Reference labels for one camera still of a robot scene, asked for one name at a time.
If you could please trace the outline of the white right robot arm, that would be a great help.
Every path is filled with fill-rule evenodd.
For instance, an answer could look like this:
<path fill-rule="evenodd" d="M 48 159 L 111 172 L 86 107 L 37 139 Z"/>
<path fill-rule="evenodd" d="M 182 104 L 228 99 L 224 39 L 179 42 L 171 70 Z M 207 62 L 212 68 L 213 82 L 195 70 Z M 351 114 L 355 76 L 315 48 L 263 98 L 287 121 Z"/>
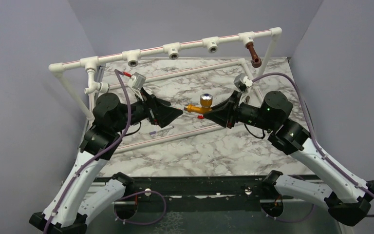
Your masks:
<path fill-rule="evenodd" d="M 293 104 L 282 92 L 268 92 L 260 107 L 241 103 L 240 98 L 239 92 L 233 92 L 204 118 L 225 128 L 241 122 L 269 131 L 268 141 L 274 148 L 303 163 L 323 181 L 319 185 L 271 171 L 262 181 L 265 197 L 302 199 L 327 209 L 332 218 L 351 227 L 367 217 L 374 200 L 374 181 L 354 176 L 334 162 L 307 129 L 290 119 Z"/>

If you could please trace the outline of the white PVC pipe frame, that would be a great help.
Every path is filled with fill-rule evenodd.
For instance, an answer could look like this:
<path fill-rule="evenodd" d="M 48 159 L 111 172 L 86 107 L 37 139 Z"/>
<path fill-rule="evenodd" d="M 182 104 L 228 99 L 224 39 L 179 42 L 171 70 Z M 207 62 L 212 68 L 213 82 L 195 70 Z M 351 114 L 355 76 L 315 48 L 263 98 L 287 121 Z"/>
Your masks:
<path fill-rule="evenodd" d="M 222 36 L 222 37 L 209 37 L 196 41 L 188 42 L 174 42 L 165 44 L 159 47 L 148 48 L 143 50 L 129 50 L 122 53 L 108 55 L 108 56 L 94 56 L 82 58 L 78 61 L 71 61 L 66 63 L 53 63 L 50 64 L 48 69 L 62 84 L 64 89 L 78 104 L 81 111 L 86 116 L 87 122 L 92 124 L 94 115 L 92 113 L 95 107 L 95 98 L 98 94 L 103 94 L 106 91 L 115 90 L 118 88 L 117 84 L 107 84 L 102 82 L 102 75 L 104 75 L 106 65 L 126 62 L 131 68 L 141 65 L 144 69 L 151 68 L 151 71 L 146 77 L 146 83 L 157 82 L 161 80 L 178 78 L 181 76 L 188 76 L 203 72 L 209 72 L 224 68 L 240 66 L 248 77 L 252 77 L 251 70 L 245 58 L 218 58 L 218 63 L 202 64 L 187 68 L 189 62 L 201 61 L 204 62 L 205 58 L 180 58 L 179 53 L 188 49 L 206 48 L 209 53 L 215 53 L 219 49 L 219 45 L 230 42 L 240 42 L 244 46 L 250 46 L 248 49 L 253 56 L 256 54 L 254 49 L 254 41 L 259 38 L 270 38 L 265 56 L 260 59 L 261 65 L 256 68 L 259 75 L 263 74 L 266 70 L 267 64 L 271 59 L 277 42 L 282 35 L 280 27 L 271 28 L 268 30 L 257 32 L 243 32 L 236 35 Z M 86 106 L 79 98 L 72 85 L 64 76 L 66 71 L 73 69 L 83 68 L 88 76 L 88 86 L 84 92 L 89 97 L 89 105 Z"/>

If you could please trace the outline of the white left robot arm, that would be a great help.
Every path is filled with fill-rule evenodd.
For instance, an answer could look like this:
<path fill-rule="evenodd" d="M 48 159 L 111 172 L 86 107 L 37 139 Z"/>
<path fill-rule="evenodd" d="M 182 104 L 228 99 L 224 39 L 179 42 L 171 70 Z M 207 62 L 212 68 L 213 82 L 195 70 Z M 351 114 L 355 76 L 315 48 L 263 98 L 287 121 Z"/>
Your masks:
<path fill-rule="evenodd" d="M 83 234 L 89 224 L 113 201 L 133 196 L 134 180 L 116 173 L 94 195 L 86 194 L 109 162 L 130 126 L 147 119 L 161 128 L 183 111 L 170 102 L 141 90 L 137 102 L 121 102 L 114 93 L 102 94 L 93 109 L 94 122 L 85 133 L 74 165 L 61 189 L 42 212 L 32 214 L 30 224 L 45 234 Z"/>

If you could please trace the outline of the orange water faucet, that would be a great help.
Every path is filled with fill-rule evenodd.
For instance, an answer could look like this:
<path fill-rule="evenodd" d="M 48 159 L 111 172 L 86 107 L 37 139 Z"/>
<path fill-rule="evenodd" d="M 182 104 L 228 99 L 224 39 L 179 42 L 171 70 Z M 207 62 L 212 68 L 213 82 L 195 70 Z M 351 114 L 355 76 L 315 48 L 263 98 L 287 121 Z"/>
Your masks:
<path fill-rule="evenodd" d="M 200 96 L 200 106 L 194 106 L 192 104 L 185 106 L 184 110 L 189 113 L 205 114 L 212 110 L 211 106 L 213 103 L 213 96 L 205 93 Z"/>

